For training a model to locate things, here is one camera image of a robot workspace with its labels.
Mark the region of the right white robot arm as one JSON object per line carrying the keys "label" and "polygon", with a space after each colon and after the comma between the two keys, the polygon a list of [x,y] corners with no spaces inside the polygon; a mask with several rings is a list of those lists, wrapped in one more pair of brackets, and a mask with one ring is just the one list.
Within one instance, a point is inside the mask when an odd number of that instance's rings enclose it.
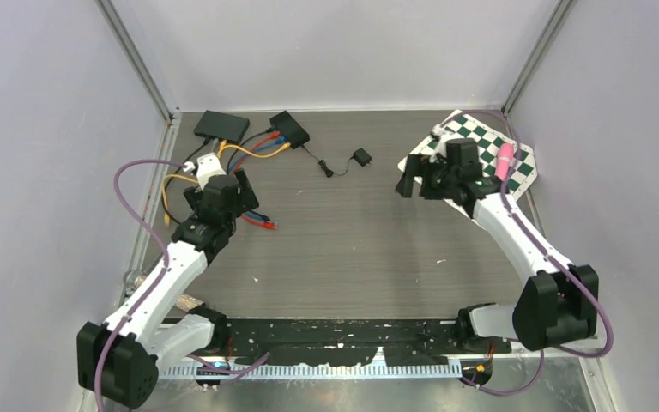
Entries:
{"label": "right white robot arm", "polygon": [[477,352],[490,337],[499,337],[536,351],[596,333],[595,270],[575,265],[532,227],[504,181],[484,174],[474,140],[441,137],[431,154],[408,154],[399,168],[398,194],[411,197],[419,184],[421,197],[452,202],[492,236],[524,282],[513,305],[479,304],[460,310],[455,330],[460,348]]}

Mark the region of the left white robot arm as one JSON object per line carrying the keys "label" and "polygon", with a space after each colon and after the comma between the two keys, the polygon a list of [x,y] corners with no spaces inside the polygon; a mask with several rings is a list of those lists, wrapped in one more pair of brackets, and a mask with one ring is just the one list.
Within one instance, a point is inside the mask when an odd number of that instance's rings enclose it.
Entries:
{"label": "left white robot arm", "polygon": [[167,368],[198,350],[218,355],[227,348],[226,316],[204,304],[174,326],[160,326],[178,297],[228,245],[237,218],[258,201],[245,172],[226,172],[215,153],[182,168],[197,179],[186,196],[191,215],[170,242],[158,243],[162,260],[135,292],[105,321],[87,322],[77,334],[78,383],[94,392],[99,411],[106,400],[137,409]]}

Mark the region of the black power adapter with cord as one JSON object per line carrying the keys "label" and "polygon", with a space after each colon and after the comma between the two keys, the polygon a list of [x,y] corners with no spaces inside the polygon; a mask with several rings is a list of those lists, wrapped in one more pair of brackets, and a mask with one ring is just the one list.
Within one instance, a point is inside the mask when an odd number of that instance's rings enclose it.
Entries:
{"label": "black power adapter with cord", "polygon": [[341,172],[336,172],[333,169],[331,169],[326,161],[324,159],[320,159],[317,156],[315,156],[308,148],[306,148],[304,145],[301,146],[301,148],[310,156],[312,157],[319,168],[322,170],[324,173],[325,177],[330,179],[333,177],[341,177],[344,176],[348,173],[350,164],[354,161],[357,163],[360,167],[365,167],[368,166],[372,163],[372,156],[364,149],[364,148],[358,148],[356,149],[349,158],[345,161],[345,167]]}

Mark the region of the black ribbed network switch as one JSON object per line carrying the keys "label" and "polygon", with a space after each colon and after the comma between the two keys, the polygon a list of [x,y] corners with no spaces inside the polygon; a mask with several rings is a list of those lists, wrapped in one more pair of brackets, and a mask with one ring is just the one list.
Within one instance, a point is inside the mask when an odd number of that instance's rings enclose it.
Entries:
{"label": "black ribbed network switch", "polygon": [[309,133],[287,111],[282,111],[269,119],[269,124],[285,137],[291,149],[297,149],[310,141]]}

